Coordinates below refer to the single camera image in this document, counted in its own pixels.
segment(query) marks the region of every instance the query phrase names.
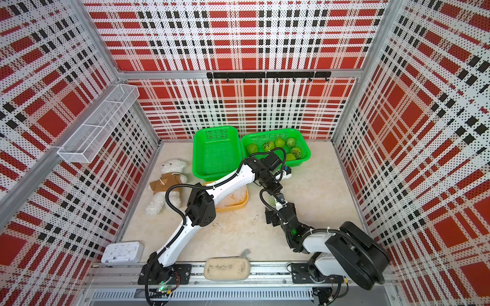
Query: green ball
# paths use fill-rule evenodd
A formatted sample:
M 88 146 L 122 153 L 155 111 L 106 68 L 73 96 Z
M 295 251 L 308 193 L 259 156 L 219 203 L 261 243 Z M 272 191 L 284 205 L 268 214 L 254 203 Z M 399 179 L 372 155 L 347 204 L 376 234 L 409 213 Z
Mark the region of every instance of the green ball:
M 276 141 L 274 141 L 274 144 L 275 144 L 276 148 L 284 148 L 284 145 L 286 144 L 286 142 L 284 141 L 284 139 L 279 137 L 278 139 L 276 139 Z
M 296 139 L 294 139 L 293 137 L 289 137 L 288 139 L 286 139 L 286 145 L 290 148 L 294 147 L 296 145 Z
M 298 148 L 298 147 L 294 147 L 291 149 L 291 153 L 290 154 L 294 154 L 294 156 L 296 157 L 296 159 L 301 159 L 301 154 L 303 154 L 303 152 L 301 152 L 301 149 Z
M 294 154 L 293 154 L 293 153 L 288 153 L 288 154 L 286 155 L 286 161 L 287 161 L 287 162 L 288 162 L 288 161 L 295 161 L 295 160 L 296 160 L 296 156 L 294 156 Z
M 259 152 L 259 149 L 257 148 L 257 145 L 256 145 L 256 144 L 251 143 L 251 144 L 249 144 L 249 145 L 246 147 L 246 151 L 247 151 L 247 153 L 250 155 L 250 154 L 253 154 L 253 153 L 257 153 L 257 152 Z
M 271 151 L 272 149 L 275 148 L 275 145 L 274 145 L 274 142 L 273 141 L 267 141 L 265 144 L 264 144 L 264 150 L 266 152 L 269 152 Z

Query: orange basket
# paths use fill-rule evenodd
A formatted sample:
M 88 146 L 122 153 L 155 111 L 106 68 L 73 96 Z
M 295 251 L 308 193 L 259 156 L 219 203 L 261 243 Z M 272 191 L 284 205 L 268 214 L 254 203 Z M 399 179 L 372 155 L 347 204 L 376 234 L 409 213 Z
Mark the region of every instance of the orange basket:
M 246 185 L 238 188 L 222 199 L 216 206 L 216 212 L 229 212 L 245 207 L 248 201 L 248 188 Z

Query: beige floor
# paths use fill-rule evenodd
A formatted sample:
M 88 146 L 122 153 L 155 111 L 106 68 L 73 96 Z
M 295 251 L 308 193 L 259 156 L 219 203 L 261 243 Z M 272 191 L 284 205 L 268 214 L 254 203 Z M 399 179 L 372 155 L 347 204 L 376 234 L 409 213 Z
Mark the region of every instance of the beige floor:
M 315 228 L 338 228 L 344 221 L 352 221 L 361 227 L 332 143 L 308 142 L 308 146 L 311 158 L 292 168 L 293 176 L 281 182 L 286 199 L 296 206 L 298 220 Z M 193 144 L 189 142 L 164 144 L 149 182 L 158 179 L 164 161 L 179 158 L 188 163 L 184 174 L 189 183 L 203 183 L 192 174 L 192 148 Z M 218 213 L 214 222 L 202 228 L 184 248 L 178 261 L 238 256 L 247 248 L 250 250 L 248 259 L 254 261 L 308 260 L 311 255 L 294 253 L 288 248 L 279 226 L 266 223 L 264 205 L 258 196 L 260 189 L 248 184 L 247 205 L 241 210 Z M 181 194 L 183 211 L 189 194 L 190 189 L 184 188 Z M 145 246 L 141 261 L 146 261 L 159 249 L 181 221 L 180 216 L 168 207 L 158 215 L 145 214 L 145 206 L 151 198 L 152 191 L 147 187 L 123 237 L 123 241 L 139 241 Z

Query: white device box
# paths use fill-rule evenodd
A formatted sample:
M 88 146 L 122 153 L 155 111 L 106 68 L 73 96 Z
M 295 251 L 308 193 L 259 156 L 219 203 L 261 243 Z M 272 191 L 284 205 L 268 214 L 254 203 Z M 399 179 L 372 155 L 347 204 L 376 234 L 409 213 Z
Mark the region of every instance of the white device box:
M 111 243 L 102 255 L 102 264 L 132 264 L 138 263 L 143 253 L 143 245 L 137 241 Z

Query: sponge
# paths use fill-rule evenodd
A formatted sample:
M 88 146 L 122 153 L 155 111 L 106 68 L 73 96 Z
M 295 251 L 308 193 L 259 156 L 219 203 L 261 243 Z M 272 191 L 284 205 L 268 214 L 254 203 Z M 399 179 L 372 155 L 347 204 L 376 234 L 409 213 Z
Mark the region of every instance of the sponge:
M 210 281 L 242 281 L 250 274 L 250 262 L 242 257 L 211 258 L 204 266 L 204 277 Z

